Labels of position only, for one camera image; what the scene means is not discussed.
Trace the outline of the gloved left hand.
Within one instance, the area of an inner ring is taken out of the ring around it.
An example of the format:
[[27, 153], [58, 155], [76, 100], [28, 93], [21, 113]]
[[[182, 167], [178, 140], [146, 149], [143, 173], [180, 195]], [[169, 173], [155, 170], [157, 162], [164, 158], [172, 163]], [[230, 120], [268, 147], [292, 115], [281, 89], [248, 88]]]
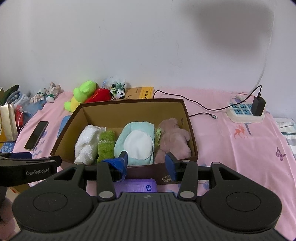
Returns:
[[5, 198], [1, 204], [1, 240], [8, 239], [19, 231], [12, 212], [12, 202]]

